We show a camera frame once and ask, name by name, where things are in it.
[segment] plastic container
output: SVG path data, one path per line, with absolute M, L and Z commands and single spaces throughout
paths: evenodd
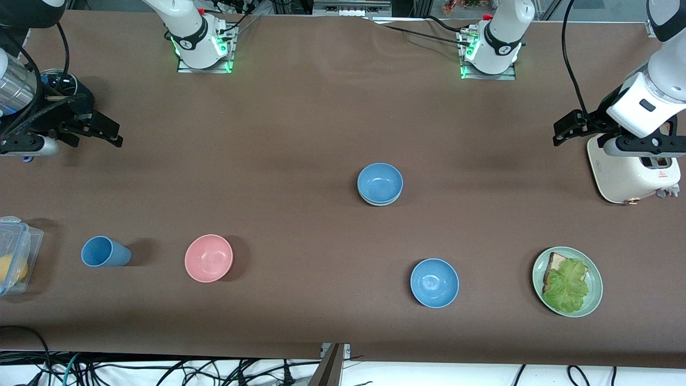
M 34 270 L 43 231 L 20 218 L 0 218 L 0 296 L 24 293 Z

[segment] blue cup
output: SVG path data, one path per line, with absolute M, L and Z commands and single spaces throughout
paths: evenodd
M 131 251 L 105 236 L 91 238 L 81 249 L 81 261 L 87 266 L 124 266 L 129 260 Z

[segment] green plate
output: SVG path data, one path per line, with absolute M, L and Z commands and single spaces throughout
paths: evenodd
M 543 278 L 545 277 L 545 270 L 548 268 L 548 263 L 550 262 L 550 254 L 557 252 L 566 258 L 571 259 L 581 259 L 584 261 L 584 265 L 589 268 L 589 272 L 586 274 L 585 282 L 589 286 L 589 293 L 584 297 L 584 305 L 581 306 L 579 311 L 573 313 L 566 313 L 563 311 L 558 311 L 552 308 L 548 303 L 543 300 Z M 586 315 L 592 313 L 600 304 L 602 299 L 602 278 L 600 277 L 600 272 L 595 264 L 589 259 L 585 254 L 577 251 L 574 248 L 569 247 L 552 247 L 546 249 L 539 255 L 534 263 L 534 269 L 532 272 L 532 280 L 534 281 L 534 290 L 539 296 L 543 304 L 554 312 L 566 316 L 566 317 L 585 317 Z

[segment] lettuce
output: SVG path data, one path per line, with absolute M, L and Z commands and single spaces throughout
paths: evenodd
M 584 296 L 589 293 L 589 286 L 582 279 L 587 268 L 581 259 L 567 259 L 559 269 L 548 272 L 548 291 L 543 293 L 543 300 L 556 310 L 564 313 L 579 311 L 584 305 Z

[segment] yellow fruit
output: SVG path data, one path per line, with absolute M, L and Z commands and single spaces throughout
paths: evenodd
M 10 270 L 11 263 L 12 255 L 4 255 L 0 258 L 0 282 L 4 282 L 7 278 L 7 272 Z M 24 268 L 19 273 L 19 279 L 17 279 L 17 282 L 20 282 L 24 277 L 26 277 L 27 273 L 29 273 L 29 267 L 24 264 Z

